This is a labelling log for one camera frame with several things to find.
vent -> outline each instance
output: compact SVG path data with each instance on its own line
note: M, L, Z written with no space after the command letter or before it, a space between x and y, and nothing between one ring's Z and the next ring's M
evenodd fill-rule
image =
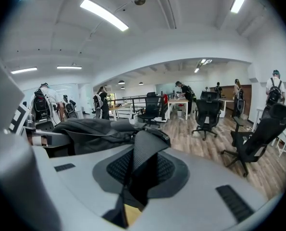
M242 222L254 213L231 186L217 187L216 190L238 222Z
M59 171L63 171L66 169L70 169L72 167L75 167L75 166L73 164L63 164L63 165L55 166L54 168L56 172L59 172Z

railing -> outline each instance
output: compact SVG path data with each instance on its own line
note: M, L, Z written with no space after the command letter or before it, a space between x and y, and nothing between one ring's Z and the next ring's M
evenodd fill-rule
M174 98L174 93L170 93L167 95L168 99ZM158 101L154 102L157 104L157 107L159 108L159 116L162 118L162 120L165 120L165 113L168 109L167 103L164 103L164 97L163 96L157 96ZM122 99L115 99L110 100L109 104L112 106L115 106L116 104L120 103L119 101L123 101L123 103L130 103L131 104L131 112L132 114L137 114L139 112L142 112L146 108L146 98L147 96L131 96L131 97L123 97ZM119 109L119 112L128 112L129 110L122 110Z

mesh chair back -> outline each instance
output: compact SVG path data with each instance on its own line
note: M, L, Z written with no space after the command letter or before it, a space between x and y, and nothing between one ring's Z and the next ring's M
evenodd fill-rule
M158 116L160 110L159 97L156 96L155 92L147 93L145 102L146 102L146 114L148 115L156 114Z
M244 144L247 155L255 156L261 147L266 147L286 129L286 105L274 104L269 115L259 123L255 133Z
M220 111L220 101L198 99L196 100L197 109L199 114L196 122L202 127L205 123L206 117L209 117L209 126L214 127L218 123L218 115Z
M214 91L203 91L201 93L200 99L208 100L208 101L218 100L219 94L217 92L214 92Z

person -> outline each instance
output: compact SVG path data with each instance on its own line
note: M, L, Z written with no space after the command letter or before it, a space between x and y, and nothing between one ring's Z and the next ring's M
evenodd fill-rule
M219 98L222 97L222 87L220 87L220 83L219 82L216 83L216 87L214 88L214 91L219 94Z
M240 117L241 112L238 109L238 100L243 99L243 89L238 79L235 79L235 86L234 86L234 110L232 117Z
M47 83L41 84L38 90L41 90L42 94L47 100L54 126L59 124L61 121L64 121L64 106L59 94L55 90L51 89ZM35 93L33 93L29 102L29 110L31 112L33 112L34 98Z
M278 92L277 90L279 90L279 95L281 95L281 97L279 97L278 100L275 100L275 102L277 102L277 103L282 102L282 104L285 104L285 100L286 100L285 86L284 86L283 82L280 80L279 71L274 70L273 71L273 77L268 79L267 85L266 85L266 94L267 94L266 103L267 104L272 103L272 101L269 102L271 94L274 95L274 93L271 93L271 92L272 91Z
M187 100L187 116L190 116L192 110L192 90L186 85L183 85L180 81L177 81L176 86L180 87L182 93L179 94L179 97L184 96Z
M102 119L109 120L109 104L108 100L106 99L107 96L109 96L108 91L105 87L100 87L97 94L101 97L101 101L103 102L103 106L101 107L102 110Z
M66 117L67 118L70 118L70 114L69 113L71 113L72 114L72 116L73 117L76 117L77 118L77 116L76 116L76 113L75 113L75 105L76 105L76 102L74 102L74 101L72 101L72 100L69 100L69 102L68 102L68 96L67 95L63 95L63 97L62 97L63 99L64 99L64 103L63 103L63 106L64 106L64 112L65 112L65 114L66 114ZM68 110L66 109L66 105L67 104L72 104L72 105L70 105L70 107L67 107L67 108L69 108Z

black office chair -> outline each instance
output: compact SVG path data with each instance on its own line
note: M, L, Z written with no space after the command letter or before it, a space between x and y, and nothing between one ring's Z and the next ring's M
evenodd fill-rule
M217 133L212 131L220 119L221 102L218 100L219 96L216 92L202 92L201 99L196 100L195 119L198 124L194 132L204 131L203 141L206 140L206 132L214 134L216 138ZM209 117L209 123L205 123L206 118Z
M221 154L228 153L235 156L235 159L226 167L240 160L245 170L243 176L246 177L249 172L245 163L257 162L264 154L267 145L285 130L286 105L274 104L269 111L269 117L261 120L254 133L239 132L239 127L243 124L238 117L234 117L234 120L237 126L235 131L231 131L231 136L233 137L232 146L236 147L237 152L223 150Z
M155 92L149 92L147 93L145 102L146 102L146 110L143 114L138 115L138 117L143 119L144 122L147 121L147 124L150 126L153 124L160 127L160 125L157 124L157 121L154 122L151 121L159 116L159 111L160 111L159 97L156 95Z

